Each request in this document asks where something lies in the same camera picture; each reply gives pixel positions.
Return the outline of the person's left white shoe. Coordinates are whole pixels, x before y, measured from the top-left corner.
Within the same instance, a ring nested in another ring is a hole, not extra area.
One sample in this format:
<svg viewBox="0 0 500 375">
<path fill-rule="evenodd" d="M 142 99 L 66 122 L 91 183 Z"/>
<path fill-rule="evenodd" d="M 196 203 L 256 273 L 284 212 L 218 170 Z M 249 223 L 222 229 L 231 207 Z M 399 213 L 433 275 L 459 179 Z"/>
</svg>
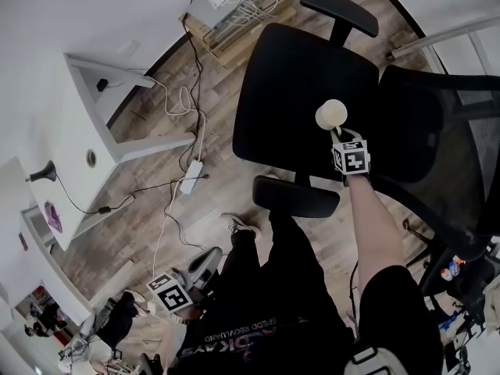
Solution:
<svg viewBox="0 0 500 375">
<path fill-rule="evenodd" d="M 222 213 L 220 219 L 227 225 L 227 230 L 230 234 L 247 230 L 253 233 L 255 239 L 259 239 L 261 236 L 261 230 L 258 227 L 246 224 L 241 218 L 232 213 Z"/>
</svg>

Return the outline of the light grey waist bag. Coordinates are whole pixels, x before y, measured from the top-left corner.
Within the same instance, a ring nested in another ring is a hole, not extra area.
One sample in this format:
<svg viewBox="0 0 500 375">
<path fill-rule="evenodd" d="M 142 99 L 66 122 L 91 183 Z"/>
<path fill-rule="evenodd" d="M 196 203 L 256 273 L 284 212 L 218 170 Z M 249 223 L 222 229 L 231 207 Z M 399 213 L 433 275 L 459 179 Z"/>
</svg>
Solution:
<svg viewBox="0 0 500 375">
<path fill-rule="evenodd" d="M 409 375 L 400 360 L 385 348 L 360 345 L 345 366 L 343 375 Z"/>
</svg>

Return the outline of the purple cloth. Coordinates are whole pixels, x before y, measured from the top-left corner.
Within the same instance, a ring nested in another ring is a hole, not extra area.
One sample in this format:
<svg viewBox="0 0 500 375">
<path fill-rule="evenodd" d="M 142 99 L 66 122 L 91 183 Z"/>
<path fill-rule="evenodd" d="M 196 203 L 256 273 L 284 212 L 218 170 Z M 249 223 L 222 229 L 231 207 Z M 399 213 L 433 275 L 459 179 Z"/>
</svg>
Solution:
<svg viewBox="0 0 500 375">
<path fill-rule="evenodd" d="M 51 202 L 46 202 L 44 204 L 44 210 L 48 225 L 61 234 L 63 232 L 63 227 L 59 215 L 55 210 L 55 206 Z"/>
</svg>

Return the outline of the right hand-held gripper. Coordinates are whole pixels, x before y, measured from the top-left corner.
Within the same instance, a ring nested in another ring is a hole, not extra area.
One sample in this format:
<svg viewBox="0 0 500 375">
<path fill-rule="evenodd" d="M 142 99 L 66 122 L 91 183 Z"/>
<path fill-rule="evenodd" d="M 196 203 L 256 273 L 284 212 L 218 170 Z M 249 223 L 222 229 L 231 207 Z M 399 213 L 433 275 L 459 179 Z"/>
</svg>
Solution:
<svg viewBox="0 0 500 375">
<path fill-rule="evenodd" d="M 348 186 L 348 177 L 360 175 L 369 179 L 370 154 L 367 140 L 353 130 L 333 127 L 330 130 L 334 168 L 341 174 L 344 186 Z"/>
</svg>

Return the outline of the cream ceramic mug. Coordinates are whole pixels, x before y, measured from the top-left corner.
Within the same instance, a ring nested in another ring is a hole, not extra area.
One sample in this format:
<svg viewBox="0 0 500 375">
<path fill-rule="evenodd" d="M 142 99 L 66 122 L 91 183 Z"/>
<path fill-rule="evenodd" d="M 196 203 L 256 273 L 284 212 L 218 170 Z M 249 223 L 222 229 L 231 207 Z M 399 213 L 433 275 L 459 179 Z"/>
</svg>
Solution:
<svg viewBox="0 0 500 375">
<path fill-rule="evenodd" d="M 337 99 L 324 102 L 315 113 L 316 124 L 323 130 L 341 131 L 341 125 L 348 118 L 345 104 Z"/>
</svg>

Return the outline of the white power strip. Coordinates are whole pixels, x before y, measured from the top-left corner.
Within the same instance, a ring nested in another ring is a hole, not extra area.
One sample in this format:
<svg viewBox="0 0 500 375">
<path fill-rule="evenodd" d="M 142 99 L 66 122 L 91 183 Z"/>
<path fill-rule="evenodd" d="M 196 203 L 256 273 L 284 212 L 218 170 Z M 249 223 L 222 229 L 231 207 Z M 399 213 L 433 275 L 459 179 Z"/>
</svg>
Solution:
<svg viewBox="0 0 500 375">
<path fill-rule="evenodd" d="M 193 159 L 180 184 L 180 191 L 183 195 L 189 195 L 195 187 L 203 168 L 203 162 Z"/>
</svg>

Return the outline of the person's left forearm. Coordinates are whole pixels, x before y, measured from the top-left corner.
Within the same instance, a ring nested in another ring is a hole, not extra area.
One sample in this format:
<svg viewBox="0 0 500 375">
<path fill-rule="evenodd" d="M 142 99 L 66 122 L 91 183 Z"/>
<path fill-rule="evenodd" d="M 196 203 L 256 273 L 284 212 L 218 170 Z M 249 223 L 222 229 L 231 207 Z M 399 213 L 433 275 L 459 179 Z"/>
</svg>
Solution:
<svg viewBox="0 0 500 375">
<path fill-rule="evenodd" d="M 166 348 L 164 375 L 177 360 L 177 353 L 180 351 L 187 333 L 186 323 L 174 323 L 169 330 L 169 339 Z"/>
</svg>

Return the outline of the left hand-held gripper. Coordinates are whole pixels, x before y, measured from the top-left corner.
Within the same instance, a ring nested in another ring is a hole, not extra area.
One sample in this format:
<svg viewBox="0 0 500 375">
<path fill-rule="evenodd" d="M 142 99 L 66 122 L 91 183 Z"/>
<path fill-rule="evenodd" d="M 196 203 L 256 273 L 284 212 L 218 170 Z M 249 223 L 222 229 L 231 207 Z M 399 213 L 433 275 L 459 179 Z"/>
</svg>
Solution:
<svg viewBox="0 0 500 375">
<path fill-rule="evenodd" d="M 191 305 L 199 305 L 209 293 L 206 285 L 216 273 L 223 250 L 212 247 L 201 252 L 189 263 L 187 270 L 171 268 L 157 275 L 146 286 L 168 313 L 176 313 Z"/>
</svg>

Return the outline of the brown cardboard box stack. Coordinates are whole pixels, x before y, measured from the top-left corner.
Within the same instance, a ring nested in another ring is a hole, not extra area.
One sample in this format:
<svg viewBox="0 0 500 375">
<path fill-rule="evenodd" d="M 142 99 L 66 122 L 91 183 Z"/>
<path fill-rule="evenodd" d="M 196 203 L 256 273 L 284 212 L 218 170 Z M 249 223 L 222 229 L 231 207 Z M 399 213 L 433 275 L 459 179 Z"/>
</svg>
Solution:
<svg viewBox="0 0 500 375">
<path fill-rule="evenodd" d="M 180 22 L 224 68 L 240 66 L 269 23 L 288 23 L 296 14 L 292 0 L 245 0 L 218 27 L 209 28 L 185 13 Z"/>
</svg>

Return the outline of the white shade table lamp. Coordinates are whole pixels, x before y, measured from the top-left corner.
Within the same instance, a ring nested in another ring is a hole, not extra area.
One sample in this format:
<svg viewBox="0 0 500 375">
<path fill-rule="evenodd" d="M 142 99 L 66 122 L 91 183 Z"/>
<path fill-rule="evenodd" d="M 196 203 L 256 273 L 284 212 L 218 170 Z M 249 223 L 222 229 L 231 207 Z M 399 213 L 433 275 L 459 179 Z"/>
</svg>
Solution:
<svg viewBox="0 0 500 375">
<path fill-rule="evenodd" d="M 34 195 L 27 186 L 37 180 L 55 182 L 56 170 L 53 161 L 49 160 L 41 170 L 26 175 L 17 157 L 0 165 L 0 212 L 21 211 L 36 205 Z"/>
</svg>

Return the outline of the person's black trousers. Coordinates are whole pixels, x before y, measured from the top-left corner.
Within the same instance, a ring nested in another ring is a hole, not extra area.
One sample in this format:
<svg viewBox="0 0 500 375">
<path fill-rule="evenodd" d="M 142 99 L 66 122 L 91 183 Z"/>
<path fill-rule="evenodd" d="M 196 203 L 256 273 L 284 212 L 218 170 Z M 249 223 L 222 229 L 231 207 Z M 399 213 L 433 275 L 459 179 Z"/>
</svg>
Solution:
<svg viewBox="0 0 500 375">
<path fill-rule="evenodd" d="M 303 229 L 276 210 L 270 211 L 269 222 L 272 248 L 263 265 L 252 232 L 230 235 L 232 249 L 222 272 L 226 293 L 247 299 L 256 312 L 279 323 L 307 320 L 321 329 L 347 330 Z"/>
</svg>

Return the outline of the person's left hand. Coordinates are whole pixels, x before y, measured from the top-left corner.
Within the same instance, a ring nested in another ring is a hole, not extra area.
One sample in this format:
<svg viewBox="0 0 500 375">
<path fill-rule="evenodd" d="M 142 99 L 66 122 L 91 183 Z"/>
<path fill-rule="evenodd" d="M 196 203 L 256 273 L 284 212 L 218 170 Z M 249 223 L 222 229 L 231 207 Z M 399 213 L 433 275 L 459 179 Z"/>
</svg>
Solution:
<svg viewBox="0 0 500 375">
<path fill-rule="evenodd" d="M 198 320 L 202 317 L 204 310 L 199 306 L 190 305 L 177 311 L 177 315 L 184 321 Z"/>
</svg>

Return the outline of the white square table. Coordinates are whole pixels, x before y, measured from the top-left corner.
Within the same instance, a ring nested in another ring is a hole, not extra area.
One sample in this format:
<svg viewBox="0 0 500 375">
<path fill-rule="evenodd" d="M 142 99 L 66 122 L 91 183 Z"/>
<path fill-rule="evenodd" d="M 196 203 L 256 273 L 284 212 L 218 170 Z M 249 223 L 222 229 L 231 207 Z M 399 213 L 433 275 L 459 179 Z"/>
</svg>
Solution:
<svg viewBox="0 0 500 375">
<path fill-rule="evenodd" d="M 57 178 L 37 180 L 31 190 L 38 206 L 51 202 L 59 215 L 62 233 L 55 239 L 62 249 L 84 232 L 84 221 L 100 219 L 90 212 L 95 199 L 119 164 L 148 155 L 187 146 L 193 133 L 149 137 L 118 143 L 112 136 L 82 76 L 93 70 L 126 83 L 151 88 L 153 80 L 140 73 L 65 53 L 53 62 L 50 76 L 55 90 L 48 104 L 34 116 L 24 167 L 28 173 L 40 170 L 51 160 Z M 95 168 L 86 163 L 86 152 L 97 156 Z"/>
</svg>

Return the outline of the grey metal frame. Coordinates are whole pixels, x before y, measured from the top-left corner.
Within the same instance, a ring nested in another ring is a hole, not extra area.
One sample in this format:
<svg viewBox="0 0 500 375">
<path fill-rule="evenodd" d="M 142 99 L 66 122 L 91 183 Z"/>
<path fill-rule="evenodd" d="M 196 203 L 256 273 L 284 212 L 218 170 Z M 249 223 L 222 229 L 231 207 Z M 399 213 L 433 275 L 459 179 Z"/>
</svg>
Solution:
<svg viewBox="0 0 500 375">
<path fill-rule="evenodd" d="M 425 60 L 427 61 L 427 65 L 433 73 L 445 74 L 448 71 L 440 56 L 436 53 L 434 46 L 444 41 L 467 36 L 484 74 L 494 76 L 495 72 L 488 59 L 488 54 L 486 53 L 484 45 L 478 35 L 479 31 L 493 27 L 500 27 L 500 12 L 483 16 L 479 19 L 471 20 L 461 25 L 450 27 L 446 30 L 439 31 L 410 42 L 402 47 L 390 51 L 387 54 L 387 57 L 390 60 L 397 60 L 407 55 L 420 52 L 423 54 Z"/>
</svg>

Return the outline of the person's right forearm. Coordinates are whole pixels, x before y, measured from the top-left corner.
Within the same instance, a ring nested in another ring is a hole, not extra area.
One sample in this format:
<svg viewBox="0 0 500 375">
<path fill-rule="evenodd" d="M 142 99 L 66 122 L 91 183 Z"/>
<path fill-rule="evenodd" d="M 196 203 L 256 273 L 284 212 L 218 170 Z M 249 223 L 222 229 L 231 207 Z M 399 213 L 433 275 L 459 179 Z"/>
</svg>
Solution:
<svg viewBox="0 0 500 375">
<path fill-rule="evenodd" d="M 362 175 L 347 177 L 358 250 L 359 287 L 381 270 L 404 266 L 402 236 L 393 216 Z"/>
</svg>

